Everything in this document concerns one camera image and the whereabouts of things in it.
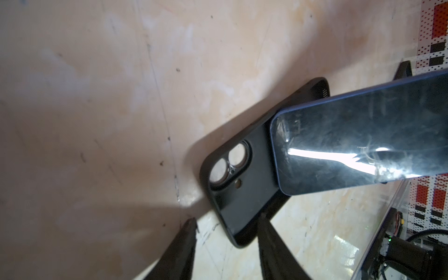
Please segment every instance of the black square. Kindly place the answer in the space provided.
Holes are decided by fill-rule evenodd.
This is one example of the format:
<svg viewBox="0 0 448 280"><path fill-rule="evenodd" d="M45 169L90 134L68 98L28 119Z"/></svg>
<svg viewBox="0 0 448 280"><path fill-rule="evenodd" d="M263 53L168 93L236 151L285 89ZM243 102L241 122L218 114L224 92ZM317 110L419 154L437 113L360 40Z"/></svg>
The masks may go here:
<svg viewBox="0 0 448 280"><path fill-rule="evenodd" d="M431 215L434 215L434 216L436 216L436 217L442 218L443 213L440 213L440 212L438 212L438 211L431 210Z"/></svg>
<svg viewBox="0 0 448 280"><path fill-rule="evenodd" d="M421 211L421 212L425 212L425 211L426 211L426 208L425 208L425 207L421 207L421 206L419 206L419 205L416 205L416 206L415 206L415 210L419 210L419 211Z"/></svg>
<svg viewBox="0 0 448 280"><path fill-rule="evenodd" d="M433 218L430 219L430 222L432 222L433 224L442 225L442 221L439 221L439 220L436 220L436 219L433 219Z"/></svg>
<svg viewBox="0 0 448 280"><path fill-rule="evenodd" d="M416 218L419 218L419 219L422 219L422 220L425 219L425 215L422 215L422 214L414 213L414 216L415 216Z"/></svg>
<svg viewBox="0 0 448 280"><path fill-rule="evenodd" d="M430 52L441 52L445 49L446 42L435 43L431 45Z"/></svg>
<svg viewBox="0 0 448 280"><path fill-rule="evenodd" d="M433 57L429 59L429 66L441 65L444 63L444 56Z"/></svg>

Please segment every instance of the scratch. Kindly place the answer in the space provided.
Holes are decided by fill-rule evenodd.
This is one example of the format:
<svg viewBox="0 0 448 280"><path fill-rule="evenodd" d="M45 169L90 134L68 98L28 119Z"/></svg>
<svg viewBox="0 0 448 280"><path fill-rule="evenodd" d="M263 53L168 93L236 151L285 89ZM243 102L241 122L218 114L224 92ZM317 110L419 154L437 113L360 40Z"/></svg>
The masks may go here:
<svg viewBox="0 0 448 280"><path fill-rule="evenodd" d="M79 156L81 157L82 162L86 163L86 158L84 157L84 153L80 153Z"/></svg>
<svg viewBox="0 0 448 280"><path fill-rule="evenodd" d="M171 133L169 131L168 120L167 120L166 113L165 113L165 107L164 107L164 103L162 100L162 95L160 94L160 88L159 88L159 84L157 82L157 77L155 75L154 63L152 62L152 58L151 58L151 46L150 46L150 44L146 44L146 47L148 49L149 64L151 65L151 71L152 71L152 76L154 78L155 88L157 89L157 94L159 96L160 105L162 108L162 115L164 116L165 127L166 127L167 134L168 134L168 140L171 140ZM174 159L174 152L172 149L172 141L169 141L169 149L171 152L171 160L172 160L173 171L174 171L174 189L176 190L177 202L179 203L179 206L180 206L181 198L179 195L179 182L177 180L176 161Z"/></svg>
<svg viewBox="0 0 448 280"><path fill-rule="evenodd" d="M162 7L163 9L167 10L168 12L172 13L172 14L176 14L175 12L173 12L172 10L170 10L167 6L162 5L159 2L156 2L160 7Z"/></svg>
<svg viewBox="0 0 448 280"><path fill-rule="evenodd" d="M123 185L122 182L120 181L120 178L117 176L117 174L116 174L115 171L113 170L112 166L109 164L108 167L109 167L109 170L112 172L113 176L115 177L115 180L116 180L120 185Z"/></svg>
<svg viewBox="0 0 448 280"><path fill-rule="evenodd" d="M227 243L225 244L225 249L224 249L224 260L223 260L223 268L221 269L221 279L223 279L223 272L224 272L224 266L225 266L225 257L227 255Z"/></svg>
<svg viewBox="0 0 448 280"><path fill-rule="evenodd" d="M205 244L205 249L207 250L207 253L208 253L208 255L210 256L211 262L212 262L213 265L215 266L216 271L219 273L220 270L219 270L218 266L216 265L216 263L215 263L213 257L211 256L210 251L208 250L207 244Z"/></svg>
<svg viewBox="0 0 448 280"><path fill-rule="evenodd" d="M210 238L211 233L208 233L207 236L205 237L204 242L202 243L202 246L204 246L205 242Z"/></svg>
<svg viewBox="0 0 448 280"><path fill-rule="evenodd" d="M101 2L101 9L103 9L103 12L106 12L106 7L104 6L104 1L99 0Z"/></svg>
<svg viewBox="0 0 448 280"><path fill-rule="evenodd" d="M272 21L272 17L269 20L269 24L267 25L266 33L264 35L263 42L261 43L260 51L258 52L257 63L255 64L255 68L257 68L257 66L258 66L258 60L260 59L260 54L261 54L261 51L263 50L264 41L266 41L267 32L269 31L269 27L271 27L271 21Z"/></svg>
<svg viewBox="0 0 448 280"><path fill-rule="evenodd" d="M109 153L103 148L103 145L101 145L98 142L98 140L96 140L96 139L93 139L93 142L95 142L95 144L98 146L98 148L100 148L103 151L103 153L108 157L108 159L111 160L111 157L109 156Z"/></svg>
<svg viewBox="0 0 448 280"><path fill-rule="evenodd" d="M233 246L230 246L230 250L228 251L229 253L232 251Z"/></svg>
<svg viewBox="0 0 448 280"><path fill-rule="evenodd" d="M115 25L113 24L113 20L111 19L110 22L111 22L111 25L112 25L113 33L116 35L116 28L115 28Z"/></svg>
<svg viewBox="0 0 448 280"><path fill-rule="evenodd" d="M134 0L134 5L132 5L132 10L136 14L136 16L139 19L140 26L143 30L146 30L145 26L143 25L142 15L140 14L140 5L138 4L138 0ZM142 55L140 52L140 44L139 44L139 36L137 34L137 28L134 28L134 36L135 36L135 44L137 46L137 55L138 55L138 61L140 62L140 73L142 74L142 79L145 79L145 74L143 71L143 62L142 62Z"/></svg>

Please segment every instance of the cable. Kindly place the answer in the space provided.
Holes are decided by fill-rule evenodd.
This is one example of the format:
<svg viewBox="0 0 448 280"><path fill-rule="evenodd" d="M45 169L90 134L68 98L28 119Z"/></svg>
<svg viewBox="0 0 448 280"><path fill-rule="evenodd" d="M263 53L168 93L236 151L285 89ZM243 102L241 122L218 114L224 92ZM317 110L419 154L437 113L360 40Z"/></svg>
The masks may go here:
<svg viewBox="0 0 448 280"><path fill-rule="evenodd" d="M400 214L399 214L399 212L397 211L397 213L395 214L395 230L394 230L394 232L393 232L393 236L396 236L396 234L397 234L397 232L398 232L398 224L399 224L399 221L398 221L398 217L400 216Z"/></svg>
<svg viewBox="0 0 448 280"><path fill-rule="evenodd" d="M384 272L386 271L386 268L388 268L388 267L385 267L384 265L382 265L381 276L383 277L383 280L387 280L386 275L384 274Z"/></svg>
<svg viewBox="0 0 448 280"><path fill-rule="evenodd" d="M412 242L413 240L421 237L425 237L432 234L441 234L441 235L448 235L448 230L446 229L427 229L423 230L419 233L414 234L413 236L406 239L407 242Z"/></svg>
<svg viewBox="0 0 448 280"><path fill-rule="evenodd" d="M403 225L405 224L405 220L403 219L403 213L400 212L400 226L398 227L398 232L396 236L399 238L401 236L401 232L403 231Z"/></svg>

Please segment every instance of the smartphone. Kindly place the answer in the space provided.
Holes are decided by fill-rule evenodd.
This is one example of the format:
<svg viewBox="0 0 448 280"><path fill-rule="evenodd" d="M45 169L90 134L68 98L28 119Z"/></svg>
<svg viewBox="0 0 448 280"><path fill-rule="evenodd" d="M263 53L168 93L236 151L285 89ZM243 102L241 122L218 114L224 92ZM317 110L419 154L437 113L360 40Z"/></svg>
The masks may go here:
<svg viewBox="0 0 448 280"><path fill-rule="evenodd" d="M448 70L280 110L270 125L286 195L448 172Z"/></svg>

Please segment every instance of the phone case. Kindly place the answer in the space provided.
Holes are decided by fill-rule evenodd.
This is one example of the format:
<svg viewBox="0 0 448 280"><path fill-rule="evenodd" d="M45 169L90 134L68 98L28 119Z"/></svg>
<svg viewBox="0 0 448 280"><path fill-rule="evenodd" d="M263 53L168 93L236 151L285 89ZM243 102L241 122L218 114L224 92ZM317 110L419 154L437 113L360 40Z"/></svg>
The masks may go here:
<svg viewBox="0 0 448 280"><path fill-rule="evenodd" d="M330 95L325 78L315 78L271 108L214 152L200 169L200 182L214 207L230 241L238 248L252 242L257 219L264 212L270 219L289 199L277 183L269 127L272 117L282 108L314 101ZM241 143L246 159L239 166L229 163L229 152ZM220 159L225 159L227 176L210 182L210 173Z"/></svg>

